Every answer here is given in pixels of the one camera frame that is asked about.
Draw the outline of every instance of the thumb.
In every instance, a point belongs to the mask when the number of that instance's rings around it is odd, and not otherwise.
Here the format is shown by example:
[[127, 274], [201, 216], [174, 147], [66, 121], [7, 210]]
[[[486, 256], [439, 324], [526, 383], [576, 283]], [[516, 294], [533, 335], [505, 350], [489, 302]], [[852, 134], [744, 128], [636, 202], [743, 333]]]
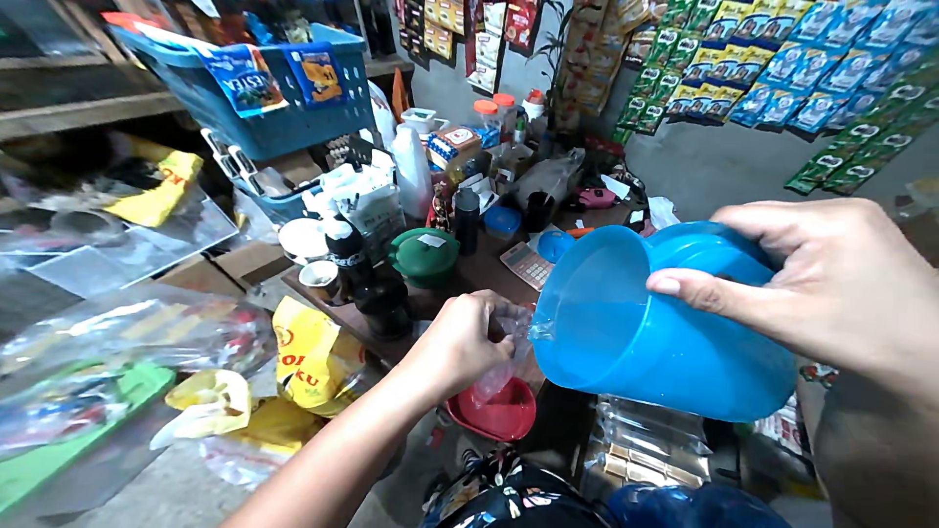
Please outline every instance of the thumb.
[[748, 286], [684, 268], [659, 270], [649, 275], [646, 287], [763, 333], [772, 333], [771, 327], [777, 320], [773, 313], [778, 311], [778, 301], [783, 295], [778, 289]]
[[493, 343], [501, 359], [512, 359], [516, 354], [516, 342], [511, 334], [506, 335], [499, 343]]

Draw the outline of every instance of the green board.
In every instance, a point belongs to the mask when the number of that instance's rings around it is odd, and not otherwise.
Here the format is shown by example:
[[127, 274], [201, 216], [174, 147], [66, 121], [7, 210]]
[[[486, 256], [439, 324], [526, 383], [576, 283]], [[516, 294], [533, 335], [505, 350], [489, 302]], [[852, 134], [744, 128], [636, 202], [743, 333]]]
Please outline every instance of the green board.
[[125, 401], [130, 403], [120, 419], [99, 429], [63, 443], [37, 447], [18, 457], [0, 462], [0, 516], [78, 458], [107, 440], [117, 427], [133, 417], [153, 398], [160, 396], [176, 380], [169, 368], [137, 364], [117, 381]]

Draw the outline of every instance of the blue lid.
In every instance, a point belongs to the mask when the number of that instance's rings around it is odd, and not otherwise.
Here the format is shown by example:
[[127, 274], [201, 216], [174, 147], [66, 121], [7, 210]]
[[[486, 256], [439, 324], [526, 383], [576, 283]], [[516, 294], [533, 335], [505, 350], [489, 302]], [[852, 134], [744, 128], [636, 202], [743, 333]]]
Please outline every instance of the blue lid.
[[483, 222], [490, 229], [514, 233], [522, 223], [522, 213], [514, 209], [493, 206], [485, 212]]
[[563, 231], [548, 231], [538, 238], [538, 255], [551, 264], [557, 264], [561, 255], [574, 245], [574, 237]]

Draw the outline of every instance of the gray concrete wall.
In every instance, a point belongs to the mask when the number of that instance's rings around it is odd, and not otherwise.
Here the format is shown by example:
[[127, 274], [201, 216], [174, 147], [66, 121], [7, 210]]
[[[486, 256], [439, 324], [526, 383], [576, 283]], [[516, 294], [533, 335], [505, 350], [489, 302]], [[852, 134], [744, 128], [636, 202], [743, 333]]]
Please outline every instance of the gray concrete wall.
[[[544, 13], [536, 46], [547, 31], [557, 30], [558, 21]], [[418, 106], [436, 109], [439, 116], [454, 122], [473, 118], [472, 102], [480, 95], [472, 91], [464, 73], [464, 46], [457, 45], [457, 68], [431, 61], [430, 71], [418, 67], [411, 82]], [[540, 71], [543, 59], [526, 61], [506, 50], [502, 61], [500, 91], [517, 99], [533, 87], [546, 89]], [[584, 119], [592, 132], [608, 136], [636, 78], [621, 69], [607, 107], [599, 118]], [[761, 132], [728, 123], [703, 127], [689, 123], [663, 124], [654, 137], [634, 135], [626, 145], [629, 168], [645, 181], [650, 195], [663, 195], [675, 203], [682, 220], [701, 220], [716, 209], [756, 200], [824, 199], [833, 194], [816, 191], [803, 197], [782, 188], [791, 177], [830, 139], [808, 143], [788, 132]], [[905, 194], [907, 182], [939, 175], [939, 125], [920, 136], [884, 170], [855, 194], [888, 207], [897, 194]]]

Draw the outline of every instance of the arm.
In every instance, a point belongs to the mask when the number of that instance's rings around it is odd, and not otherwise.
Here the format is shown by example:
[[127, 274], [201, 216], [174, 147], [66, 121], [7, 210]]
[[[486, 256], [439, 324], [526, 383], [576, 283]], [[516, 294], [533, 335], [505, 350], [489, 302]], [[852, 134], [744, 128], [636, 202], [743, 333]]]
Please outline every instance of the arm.
[[225, 521], [225, 528], [346, 526], [397, 445], [440, 401], [511, 357], [511, 336], [486, 337], [520, 308], [491, 291], [447, 301], [405, 359], [323, 427]]
[[939, 274], [876, 204], [760, 202], [718, 211], [783, 263], [764, 287], [693, 270], [647, 287], [836, 365], [815, 444], [837, 526], [939, 519]]

